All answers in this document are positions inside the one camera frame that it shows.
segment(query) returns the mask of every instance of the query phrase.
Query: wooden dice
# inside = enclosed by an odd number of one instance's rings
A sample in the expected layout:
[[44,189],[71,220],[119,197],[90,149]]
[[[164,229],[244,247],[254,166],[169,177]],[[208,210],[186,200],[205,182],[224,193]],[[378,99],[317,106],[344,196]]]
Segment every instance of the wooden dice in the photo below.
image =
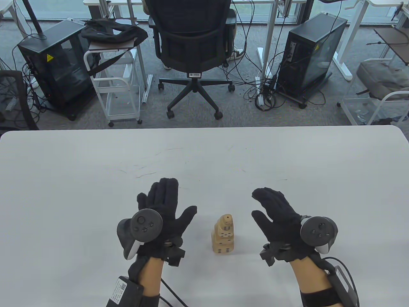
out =
[[231,214],[219,218],[211,232],[211,245],[213,252],[226,255],[234,249],[234,226]]

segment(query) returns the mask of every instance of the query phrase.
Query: sticker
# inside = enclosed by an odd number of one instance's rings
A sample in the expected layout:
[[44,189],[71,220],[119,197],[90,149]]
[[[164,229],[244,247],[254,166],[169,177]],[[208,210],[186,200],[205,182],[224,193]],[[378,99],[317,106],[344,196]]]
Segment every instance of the sticker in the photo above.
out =
[[118,278],[117,283],[115,285],[114,293],[110,297],[111,301],[119,305],[119,302],[121,301],[121,298],[124,295],[126,286],[127,286],[126,282]]
[[345,290],[348,292],[349,287],[346,284],[345,278],[344,278],[344,276],[342,276],[340,269],[337,269],[337,276],[338,276],[339,280],[341,281],[342,285],[344,286]]

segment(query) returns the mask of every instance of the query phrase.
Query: chair backrest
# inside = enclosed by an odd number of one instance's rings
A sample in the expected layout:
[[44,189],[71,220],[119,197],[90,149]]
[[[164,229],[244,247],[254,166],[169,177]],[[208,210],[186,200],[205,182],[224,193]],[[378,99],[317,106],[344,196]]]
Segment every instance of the chair backrest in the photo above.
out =
[[227,58],[225,23],[231,0],[146,0],[162,40],[161,60],[182,72],[203,72]]

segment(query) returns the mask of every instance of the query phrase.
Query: forearm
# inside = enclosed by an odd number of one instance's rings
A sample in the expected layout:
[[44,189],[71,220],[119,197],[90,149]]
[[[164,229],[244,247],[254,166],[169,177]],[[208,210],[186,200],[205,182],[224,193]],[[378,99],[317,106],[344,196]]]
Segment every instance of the forearm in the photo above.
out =
[[[314,293],[332,287],[327,274],[317,267],[309,257],[291,261],[290,264],[302,293]],[[343,307],[343,305],[335,304],[331,307]]]
[[151,257],[139,274],[139,284],[144,287],[144,296],[157,296],[160,293],[163,260]]

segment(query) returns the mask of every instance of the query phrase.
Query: gray carpet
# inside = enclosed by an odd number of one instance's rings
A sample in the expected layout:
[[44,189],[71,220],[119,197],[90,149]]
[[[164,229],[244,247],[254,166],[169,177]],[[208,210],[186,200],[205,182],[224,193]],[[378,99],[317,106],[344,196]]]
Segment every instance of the gray carpet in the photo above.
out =
[[[52,25],[52,23],[42,23],[44,29]],[[336,107],[337,101],[340,100],[347,89],[348,82],[345,81],[333,63],[330,66],[330,71],[333,72],[333,75],[323,88],[323,93],[326,97],[326,104],[323,106],[309,104],[307,108],[301,110],[298,108],[298,105],[286,102],[279,109],[264,113],[255,108],[253,101],[243,99],[243,94],[249,86],[236,86],[236,91],[233,93],[228,92],[227,86],[209,86],[207,87],[208,93],[223,112],[224,117],[222,120],[215,120],[213,109],[198,93],[190,93],[184,98],[173,109],[175,118],[169,120],[166,117],[166,106],[181,91],[182,86],[165,84],[165,90],[159,92],[157,89],[157,80],[159,77],[185,77],[185,75],[181,72],[174,70],[168,71],[163,68],[161,61],[156,58],[154,53],[152,31],[144,24],[142,24],[141,27],[147,30],[149,34],[149,38],[141,45],[145,68],[147,73],[154,75],[148,103],[142,107],[141,119],[143,120],[143,124],[138,125],[135,121],[116,122],[114,129],[350,125],[341,108]],[[277,52],[283,51],[288,31],[291,29],[292,26],[285,26],[283,28]],[[274,29],[274,39],[270,57],[274,54],[279,30],[279,26],[276,26]],[[258,46],[264,46],[266,32],[266,26],[252,26],[247,40],[247,54],[258,66],[260,66],[260,63],[256,55],[256,48]],[[21,36],[13,22],[2,21],[0,23],[0,41],[2,41],[0,57],[10,66],[13,66],[11,50],[20,39]],[[362,60],[379,57],[383,50],[383,45],[365,45],[366,43],[377,41],[379,41],[379,38],[373,28],[360,28],[352,49],[348,54],[348,58],[345,62],[346,65],[349,68],[356,68]],[[239,27],[235,45],[242,47],[243,44],[244,33],[243,29]],[[14,54],[17,67],[22,67],[24,62],[19,50],[16,49]],[[395,65],[402,66],[399,60],[395,61]],[[257,68],[246,59],[242,60],[238,69],[242,77],[249,81],[252,81],[258,73]],[[221,69],[214,68],[205,72],[203,77],[224,79],[225,75]],[[281,104],[282,101],[282,98],[278,98],[278,104]],[[311,101],[322,103],[323,98],[320,94],[317,94]],[[97,99],[94,99],[89,104],[83,114],[79,116],[75,122],[70,122],[60,115],[47,111],[41,115],[38,126],[40,129],[109,129]],[[409,137],[409,121],[404,122],[401,128],[405,135]]]

